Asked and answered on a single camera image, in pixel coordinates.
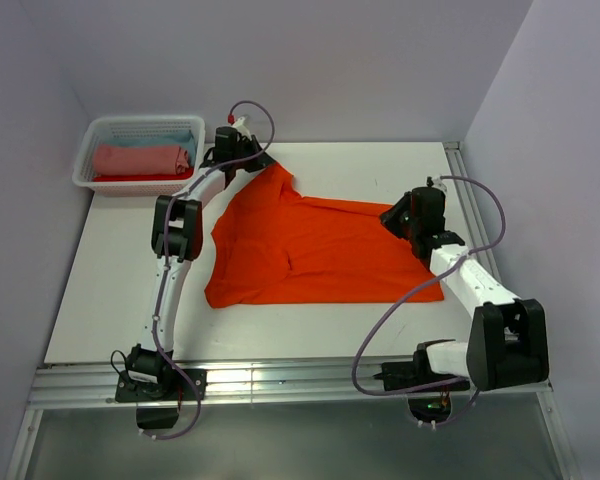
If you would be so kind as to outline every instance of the black bracket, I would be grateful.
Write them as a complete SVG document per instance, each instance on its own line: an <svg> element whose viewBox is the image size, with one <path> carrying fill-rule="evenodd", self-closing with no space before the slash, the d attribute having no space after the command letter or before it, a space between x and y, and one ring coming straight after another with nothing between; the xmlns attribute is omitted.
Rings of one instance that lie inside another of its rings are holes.
<svg viewBox="0 0 600 480"><path fill-rule="evenodd" d="M258 143L255 135L248 138L241 135L240 132L233 127L218 127L216 128L215 144L212 148L207 150L201 167L211 167L240 158L250 157L260 151L262 151L262 147L260 146L260 143ZM238 162L222 166L220 167L220 170L225 173L225 185L229 185L235 178L238 170L245 170L250 173L257 172L275 162L276 161L265 152L262 155L243 163Z"/></svg>
<svg viewBox="0 0 600 480"><path fill-rule="evenodd" d="M505 329L516 336L505 339ZM542 305L516 300L476 308L467 348L467 367L479 390L542 382L549 377L549 349Z"/></svg>
<svg viewBox="0 0 600 480"><path fill-rule="evenodd" d="M160 195L156 199L151 231L151 248L158 258L164 255L164 225L167 209L173 197ZM202 202L175 200L169 221L183 220L182 227L169 226L169 254L177 255L178 262L193 261L202 250Z"/></svg>
<svg viewBox="0 0 600 480"><path fill-rule="evenodd" d="M125 359L124 368L125 372L132 371L136 376L146 378L147 382L157 384L160 389L154 389L152 391L153 395L163 395L171 389L175 372L162 355L156 351L145 350L140 344L137 344ZM124 381L127 384L132 383L130 379Z"/></svg>
<svg viewBox="0 0 600 480"><path fill-rule="evenodd" d="M434 249L465 244L458 234L444 229L445 199L444 192L438 188L417 187L380 215L382 225L394 236L408 240L414 257L422 260L427 268Z"/></svg>
<svg viewBox="0 0 600 480"><path fill-rule="evenodd" d="M201 368L184 368L183 370L198 389L200 398L204 399L207 388L207 371ZM196 400L196 396L191 386L177 373L173 376L168 390L164 390L162 385L156 385L156 388L152 389L150 384L130 381L124 375L118 378L115 396L117 403L188 402L194 400Z"/></svg>
<svg viewBox="0 0 600 480"><path fill-rule="evenodd" d="M173 428L180 417L177 408L136 408L136 425L142 430L169 430Z"/></svg>
<svg viewBox="0 0 600 480"><path fill-rule="evenodd" d="M440 375L431 371L429 357L427 356L427 347L441 342L450 342L452 340L435 340L432 342L420 343L413 353L413 360L410 362L385 362L380 365L382 370L373 376L376 380L382 380L386 392L401 390L403 388L417 387L427 383L440 382L455 378L454 375ZM469 390L468 381L453 383L445 387L449 391ZM425 388L419 392L441 392L443 387Z"/></svg>

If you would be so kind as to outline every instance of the light blue cloth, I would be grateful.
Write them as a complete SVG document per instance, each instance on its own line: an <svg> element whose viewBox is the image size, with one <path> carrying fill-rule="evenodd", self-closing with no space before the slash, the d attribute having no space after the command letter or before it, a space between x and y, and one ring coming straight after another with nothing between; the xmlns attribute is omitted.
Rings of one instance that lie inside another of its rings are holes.
<svg viewBox="0 0 600 480"><path fill-rule="evenodd" d="M103 143L112 147L163 147L166 145L178 145L189 153L189 166L193 167L196 162L196 139L188 130L169 133L159 137L137 137L137 138L112 138Z"/></svg>

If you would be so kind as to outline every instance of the metal frame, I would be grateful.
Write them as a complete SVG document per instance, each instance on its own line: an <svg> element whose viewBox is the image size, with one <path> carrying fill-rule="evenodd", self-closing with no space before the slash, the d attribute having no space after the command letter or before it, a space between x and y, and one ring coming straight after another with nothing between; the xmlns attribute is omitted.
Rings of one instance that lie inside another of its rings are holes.
<svg viewBox="0 0 600 480"><path fill-rule="evenodd" d="M382 390L373 375L385 361L409 357L371 358L358 368L360 383ZM207 370L205 405L236 403L325 402L363 400L351 383L351 359L287 360L253 363L182 363L183 368ZM110 365L57 366L39 370L27 408L36 410L78 408L135 408L136 403L115 403L118 376ZM496 390L485 394L550 392L548 383ZM470 392L457 392L468 395ZM427 394L412 394L414 397ZM176 402L148 401L146 406L175 406Z"/></svg>
<svg viewBox="0 0 600 480"><path fill-rule="evenodd" d="M466 170L458 142L445 143L445 153L451 172L465 175ZM479 214L472 189L456 185L462 211L468 223L471 243L484 245L487 235ZM498 280L492 252L477 255L480 263ZM380 364L388 360L409 357L364 359L358 369L360 383L370 389L382 388L382 382L373 375L380 372ZM351 384L351 359L293 359L285 361L244 362L191 362L180 364L185 368L207 370L208 386L205 405L236 403L283 403L338 400L363 400ZM108 364L50 365L38 369L27 402L25 416L14 448L7 479L20 480L26 475L33 446L44 410L79 408L135 408L137 404L114 402L118 376ZM549 382L487 392L487 395L536 393L542 408L553 449L564 478L581 478L566 431L557 413ZM454 395L467 395L457 392ZM175 402L147 402L143 405L174 406Z"/></svg>
<svg viewBox="0 0 600 480"><path fill-rule="evenodd" d="M25 410L18 439L13 447L11 462L5 476L6 480L23 480L27 475L33 446L36 443L38 429L42 421L42 413L42 410Z"/></svg>

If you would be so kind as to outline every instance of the pink folded cloth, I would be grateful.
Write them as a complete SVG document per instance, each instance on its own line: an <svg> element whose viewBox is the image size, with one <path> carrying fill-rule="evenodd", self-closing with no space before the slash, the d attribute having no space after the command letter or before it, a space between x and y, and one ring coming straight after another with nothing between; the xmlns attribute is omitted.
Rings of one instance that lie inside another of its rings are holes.
<svg viewBox="0 0 600 480"><path fill-rule="evenodd" d="M112 147L100 145L93 155L98 175L179 175L189 168L189 154L177 145Z"/></svg>

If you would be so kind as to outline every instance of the folded towel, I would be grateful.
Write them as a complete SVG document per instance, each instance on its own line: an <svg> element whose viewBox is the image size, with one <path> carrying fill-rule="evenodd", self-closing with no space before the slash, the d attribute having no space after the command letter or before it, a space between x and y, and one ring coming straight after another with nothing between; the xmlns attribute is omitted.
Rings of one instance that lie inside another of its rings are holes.
<svg viewBox="0 0 600 480"><path fill-rule="evenodd" d="M93 179L94 182L168 182L173 180L186 180L193 175L193 168L187 168L178 175L100 175Z"/></svg>
<svg viewBox="0 0 600 480"><path fill-rule="evenodd" d="M178 175L189 168L189 154L176 146L114 147L100 145L93 155L99 175Z"/></svg>
<svg viewBox="0 0 600 480"><path fill-rule="evenodd" d="M189 166L195 167L196 139L189 130L165 133L158 137L110 138L105 143L114 147L163 147L165 145L178 145L189 152Z"/></svg>

